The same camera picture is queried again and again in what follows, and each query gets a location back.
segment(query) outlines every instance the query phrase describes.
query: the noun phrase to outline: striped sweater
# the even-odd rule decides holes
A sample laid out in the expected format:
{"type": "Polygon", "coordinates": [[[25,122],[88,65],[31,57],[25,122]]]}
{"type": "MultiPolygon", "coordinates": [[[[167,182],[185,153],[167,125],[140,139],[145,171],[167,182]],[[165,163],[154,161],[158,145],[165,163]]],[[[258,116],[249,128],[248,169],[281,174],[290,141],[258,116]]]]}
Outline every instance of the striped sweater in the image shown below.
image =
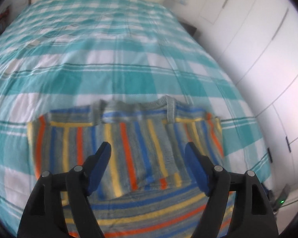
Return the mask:
{"type": "MultiPolygon", "coordinates": [[[[106,237],[192,234],[207,198],[186,167],[186,143],[193,141],[214,164],[223,164],[219,119],[168,96],[145,104],[100,101],[54,110],[29,123],[28,136],[37,177],[45,170],[67,172],[103,141],[111,144],[109,165],[89,197],[106,237]]],[[[62,202],[75,234],[66,193],[62,202]]]]}

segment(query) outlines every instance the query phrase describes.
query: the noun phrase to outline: teal checkered bedding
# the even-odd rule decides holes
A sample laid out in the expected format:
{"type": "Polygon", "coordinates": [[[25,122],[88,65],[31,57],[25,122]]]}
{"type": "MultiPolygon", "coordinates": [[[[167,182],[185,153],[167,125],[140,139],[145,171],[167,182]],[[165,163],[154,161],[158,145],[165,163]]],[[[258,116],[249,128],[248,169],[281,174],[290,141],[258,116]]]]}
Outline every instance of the teal checkered bedding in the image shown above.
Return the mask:
{"type": "Polygon", "coordinates": [[[50,110],[164,95],[221,119],[224,164],[269,186],[260,128],[229,77],[163,6],[41,0],[0,36],[0,219],[15,235],[36,182],[26,123],[50,110]]]}

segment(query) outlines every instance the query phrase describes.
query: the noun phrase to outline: blue stripe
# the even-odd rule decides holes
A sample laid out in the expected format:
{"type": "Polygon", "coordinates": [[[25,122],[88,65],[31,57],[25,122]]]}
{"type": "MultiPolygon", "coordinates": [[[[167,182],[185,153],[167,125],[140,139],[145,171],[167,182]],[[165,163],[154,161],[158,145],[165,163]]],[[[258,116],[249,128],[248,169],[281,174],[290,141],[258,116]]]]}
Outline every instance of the blue stripe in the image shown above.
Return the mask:
{"type": "Polygon", "coordinates": [[[56,140],[56,127],[52,127],[51,130],[51,144],[50,144],[50,158],[49,158],[49,170],[54,173],[55,169],[55,140],[56,140]]]}
{"type": "MultiPolygon", "coordinates": [[[[184,148],[185,148],[186,144],[182,144],[181,136],[180,136],[180,131],[178,129],[178,125],[177,124],[173,124],[173,128],[174,128],[174,134],[175,134],[175,139],[177,141],[177,145],[178,145],[179,150],[181,152],[181,156],[182,156],[182,158],[184,160],[185,159],[184,148]]],[[[188,172],[188,175],[191,178],[191,180],[195,181],[195,177],[194,177],[194,175],[193,175],[193,173],[191,171],[191,168],[186,167],[186,171],[188,172]]]]}
{"type": "Polygon", "coordinates": [[[89,113],[91,108],[87,107],[77,107],[77,108],[70,108],[70,109],[58,109],[52,110],[51,113],[89,113]]]}
{"type": "Polygon", "coordinates": [[[152,115],[152,114],[163,114],[165,115],[167,113],[167,110],[152,110],[152,111],[137,111],[137,112],[132,112],[132,113],[127,113],[127,112],[109,112],[109,113],[104,113],[102,116],[103,117],[132,117],[132,116],[139,116],[139,115],[152,115]]]}
{"type": "Polygon", "coordinates": [[[207,149],[210,152],[210,156],[212,158],[213,164],[218,165],[218,160],[214,156],[214,152],[213,152],[212,146],[211,146],[209,138],[208,138],[207,126],[206,126],[204,121],[201,121],[201,124],[202,124],[202,130],[203,130],[203,133],[204,133],[204,140],[205,140],[207,149]]]}
{"type": "Polygon", "coordinates": [[[152,203],[161,202],[163,200],[172,198],[174,196],[184,194],[186,192],[191,191],[192,189],[195,189],[196,187],[197,187],[197,185],[196,185],[196,183],[194,183],[194,184],[190,184],[187,187],[184,187],[182,189],[179,189],[179,190],[176,190],[169,194],[162,195],[162,196],[155,197],[155,198],[145,199],[142,201],[120,203],[120,204],[114,204],[114,203],[113,204],[93,204],[93,205],[91,205],[91,208],[92,208],[92,210],[115,210],[115,209],[127,209],[127,208],[131,208],[131,207],[140,207],[140,206],[145,206],[145,205],[149,205],[152,203]]]}
{"type": "Polygon", "coordinates": [[[149,191],[149,190],[151,190],[150,184],[145,185],[145,191],[149,191]]]}
{"type": "Polygon", "coordinates": [[[189,224],[189,225],[187,225],[187,226],[185,226],[185,227],[182,227],[182,228],[177,229],[177,230],[175,230],[175,231],[172,231],[172,232],[170,232],[170,233],[167,233],[167,234],[158,236],[157,238],[169,238],[169,237],[173,237],[173,236],[175,236],[175,235],[177,235],[177,234],[181,234],[181,233],[187,231],[187,230],[190,229],[190,228],[194,228],[194,227],[196,227],[196,226],[198,225],[198,223],[199,223],[198,221],[194,221],[193,223],[191,223],[191,224],[189,224]]]}
{"type": "Polygon", "coordinates": [[[91,147],[93,150],[93,154],[97,152],[96,148],[96,126],[91,127],[91,147]]]}
{"type": "Polygon", "coordinates": [[[149,156],[148,156],[147,147],[146,147],[144,138],[141,134],[141,129],[140,129],[139,122],[135,122],[134,125],[135,125],[135,131],[136,131],[137,136],[138,136],[138,142],[139,142],[139,145],[140,145],[142,158],[144,160],[144,164],[145,164],[145,168],[146,168],[147,183],[152,183],[152,182],[154,182],[154,179],[153,179],[153,173],[152,173],[152,168],[151,168],[151,164],[150,164],[150,159],[149,159],[149,156]]]}
{"type": "Polygon", "coordinates": [[[203,108],[182,107],[180,105],[176,105],[176,109],[187,112],[187,113],[206,112],[203,108]]]}

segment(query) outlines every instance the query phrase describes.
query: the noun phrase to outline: yellow stripe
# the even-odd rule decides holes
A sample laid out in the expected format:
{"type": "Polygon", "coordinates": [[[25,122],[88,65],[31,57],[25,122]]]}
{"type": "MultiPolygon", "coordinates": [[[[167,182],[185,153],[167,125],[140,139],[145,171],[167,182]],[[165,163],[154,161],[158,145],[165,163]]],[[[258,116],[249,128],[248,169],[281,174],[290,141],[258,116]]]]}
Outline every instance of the yellow stripe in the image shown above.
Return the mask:
{"type": "Polygon", "coordinates": [[[111,145],[111,157],[109,160],[109,168],[110,168],[110,175],[112,179],[114,193],[115,193],[115,196],[118,198],[122,196],[122,191],[121,191],[121,186],[119,182],[119,174],[117,171],[117,160],[116,160],[114,143],[111,137],[111,125],[109,123],[105,124],[104,139],[105,141],[109,142],[109,144],[111,145]]]}
{"type": "Polygon", "coordinates": [[[32,151],[32,146],[33,146],[33,123],[29,122],[28,123],[28,128],[27,128],[27,135],[28,135],[28,142],[29,142],[29,147],[30,150],[32,151]]]}
{"type": "Polygon", "coordinates": [[[181,187],[182,186],[182,179],[179,173],[174,174],[174,180],[175,180],[175,186],[176,187],[181,187]]]}
{"type": "Polygon", "coordinates": [[[160,147],[160,143],[159,143],[158,137],[156,136],[156,132],[154,130],[152,120],[151,119],[148,119],[147,120],[147,123],[148,123],[148,128],[149,128],[149,132],[150,132],[151,138],[152,138],[153,143],[154,143],[154,146],[156,148],[156,154],[158,155],[158,162],[159,162],[160,170],[161,170],[161,172],[162,172],[162,174],[163,174],[163,176],[165,178],[165,177],[168,176],[168,171],[165,168],[165,163],[164,163],[164,159],[163,159],[163,154],[162,154],[162,150],[161,150],[161,147],[160,147]]]}
{"type": "MultiPolygon", "coordinates": [[[[231,207],[228,208],[227,212],[225,212],[225,215],[224,215],[223,219],[225,219],[225,218],[227,217],[227,215],[228,215],[230,212],[232,212],[232,211],[233,211],[233,207],[231,206],[231,207]]],[[[185,238],[191,238],[191,237],[192,237],[191,234],[188,235],[188,236],[185,236],[185,238]]]]}
{"type": "Polygon", "coordinates": [[[230,207],[228,207],[228,208],[225,210],[225,214],[224,214],[223,219],[226,218],[226,217],[233,211],[233,209],[234,209],[234,206],[230,206],[230,207]]]}
{"type": "Polygon", "coordinates": [[[202,117],[195,118],[195,119],[180,118],[180,117],[175,118],[175,122],[182,122],[182,123],[191,123],[191,122],[195,122],[195,121],[204,121],[204,120],[205,119],[202,117]]]}
{"type": "Polygon", "coordinates": [[[194,134],[194,137],[195,137],[195,142],[196,142],[196,144],[197,144],[197,146],[198,146],[198,149],[199,149],[199,151],[202,153],[202,155],[205,156],[205,152],[204,152],[204,150],[203,150],[203,147],[202,147],[202,144],[201,144],[201,141],[200,141],[200,137],[199,137],[199,135],[198,135],[198,131],[197,131],[197,129],[196,129],[196,124],[195,124],[195,122],[192,122],[192,123],[191,123],[191,127],[192,127],[192,130],[193,130],[193,134],[194,134]]]}
{"type": "Polygon", "coordinates": [[[68,166],[68,134],[69,128],[64,128],[63,133],[63,172],[69,171],[68,166]]]}
{"type": "MultiPolygon", "coordinates": [[[[97,219],[97,222],[101,226],[109,226],[109,225],[115,225],[115,224],[128,224],[128,223],[133,223],[133,222],[138,222],[138,221],[143,221],[143,220],[148,220],[152,218],[157,218],[166,214],[170,214],[174,211],[183,209],[193,203],[196,203],[200,201],[202,198],[205,197],[205,194],[199,194],[187,201],[181,202],[179,204],[155,211],[155,212],[150,212],[144,215],[138,215],[138,216],[132,216],[132,217],[126,217],[126,218],[116,218],[116,219],[97,219]]],[[[71,218],[66,218],[65,219],[67,224],[74,224],[73,219],[71,218]]]]}
{"type": "Polygon", "coordinates": [[[62,191],[62,193],[63,193],[62,206],[67,206],[69,205],[68,193],[67,191],[62,191]]]}
{"type": "Polygon", "coordinates": [[[215,122],[216,122],[216,129],[219,131],[219,133],[222,135],[222,126],[221,126],[221,123],[220,123],[220,120],[219,118],[215,118],[215,122]]]}
{"type": "Polygon", "coordinates": [[[51,126],[61,128],[77,128],[77,127],[90,127],[93,126],[92,122],[56,122],[50,121],[51,126]]]}
{"type": "MultiPolygon", "coordinates": [[[[64,128],[63,133],[63,172],[69,171],[69,164],[68,164],[68,135],[69,135],[69,128],[64,128]]],[[[62,200],[62,205],[66,206],[69,204],[67,192],[64,192],[64,199],[62,200]]]]}

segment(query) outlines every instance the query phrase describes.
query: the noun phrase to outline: white wardrobe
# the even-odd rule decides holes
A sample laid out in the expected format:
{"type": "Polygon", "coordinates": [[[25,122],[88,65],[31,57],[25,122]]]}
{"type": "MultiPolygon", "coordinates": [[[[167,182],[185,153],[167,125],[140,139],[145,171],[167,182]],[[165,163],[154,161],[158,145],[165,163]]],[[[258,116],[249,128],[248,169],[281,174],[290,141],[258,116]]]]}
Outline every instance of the white wardrobe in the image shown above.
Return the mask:
{"type": "Polygon", "coordinates": [[[198,28],[261,126],[274,191],[298,188],[298,12],[290,0],[166,0],[198,28]]]}

